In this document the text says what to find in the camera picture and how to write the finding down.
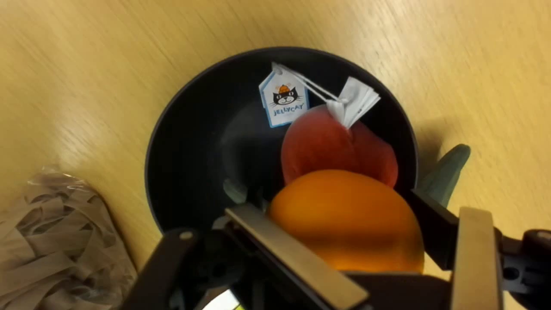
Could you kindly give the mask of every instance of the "orange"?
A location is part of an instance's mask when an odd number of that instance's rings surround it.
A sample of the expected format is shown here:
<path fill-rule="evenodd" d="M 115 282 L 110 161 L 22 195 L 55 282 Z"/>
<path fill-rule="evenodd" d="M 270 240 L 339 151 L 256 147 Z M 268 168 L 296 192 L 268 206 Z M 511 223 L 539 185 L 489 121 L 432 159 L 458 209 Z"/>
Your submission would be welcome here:
<path fill-rule="evenodd" d="M 421 273 L 423 244 L 408 204 L 347 171 L 316 171 L 280 190 L 272 221 L 344 273 Z"/>

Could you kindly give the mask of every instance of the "tag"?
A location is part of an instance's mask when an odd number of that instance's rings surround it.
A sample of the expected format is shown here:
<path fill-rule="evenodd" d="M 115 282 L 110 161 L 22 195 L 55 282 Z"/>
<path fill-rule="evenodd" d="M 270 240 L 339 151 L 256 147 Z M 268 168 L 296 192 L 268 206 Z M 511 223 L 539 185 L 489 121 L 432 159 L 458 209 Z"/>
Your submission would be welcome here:
<path fill-rule="evenodd" d="M 378 94 L 354 78 L 347 78 L 337 101 L 327 101 L 327 111 L 349 130 L 359 118 L 363 118 L 377 102 Z"/>
<path fill-rule="evenodd" d="M 306 87 L 282 66 L 273 65 L 258 90 L 270 128 L 291 125 L 310 109 Z"/>

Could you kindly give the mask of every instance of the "black plastic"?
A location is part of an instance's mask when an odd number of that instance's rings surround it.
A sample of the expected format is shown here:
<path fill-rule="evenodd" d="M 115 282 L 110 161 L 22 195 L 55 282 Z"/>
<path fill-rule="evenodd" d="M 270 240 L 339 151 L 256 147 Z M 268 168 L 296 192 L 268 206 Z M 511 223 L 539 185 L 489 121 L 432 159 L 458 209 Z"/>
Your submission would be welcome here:
<path fill-rule="evenodd" d="M 161 232 L 206 230 L 232 202 L 223 180 L 244 185 L 251 197 L 272 201 L 282 189 L 279 151 L 285 128 L 270 130 L 258 85 L 280 63 L 332 94 L 346 78 L 370 85 L 380 102 L 361 120 L 392 145 L 397 192 L 416 182 L 416 149 L 409 121 L 390 92 L 361 68 L 308 49 L 263 49 L 215 65 L 189 82 L 165 109 L 149 142 L 146 194 Z"/>

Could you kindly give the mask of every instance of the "red fruit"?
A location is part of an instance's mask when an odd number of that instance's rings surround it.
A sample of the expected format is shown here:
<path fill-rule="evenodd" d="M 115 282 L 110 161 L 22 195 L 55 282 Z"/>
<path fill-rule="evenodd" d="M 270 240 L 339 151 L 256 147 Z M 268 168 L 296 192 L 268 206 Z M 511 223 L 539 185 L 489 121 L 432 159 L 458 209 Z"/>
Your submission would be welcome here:
<path fill-rule="evenodd" d="M 280 151 L 285 185 L 322 170 L 341 170 L 370 176 L 394 189 L 397 163 L 390 145 L 356 123 L 341 127 L 325 106 L 310 109 L 287 130 Z"/>

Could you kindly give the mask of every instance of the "white label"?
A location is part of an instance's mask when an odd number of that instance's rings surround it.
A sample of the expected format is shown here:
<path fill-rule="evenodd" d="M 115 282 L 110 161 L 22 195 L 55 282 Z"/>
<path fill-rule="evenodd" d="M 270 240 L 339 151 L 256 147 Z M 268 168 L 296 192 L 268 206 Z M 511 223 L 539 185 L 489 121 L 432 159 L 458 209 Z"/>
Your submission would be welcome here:
<path fill-rule="evenodd" d="M 349 130 L 359 118 L 363 118 L 377 102 L 378 94 L 373 89 L 363 85 L 354 78 L 347 78 L 341 90 L 339 101 L 328 101 L 327 111 L 337 120 L 346 130 Z"/>
<path fill-rule="evenodd" d="M 270 128 L 291 125 L 310 109 L 306 89 L 277 65 L 258 90 Z"/>

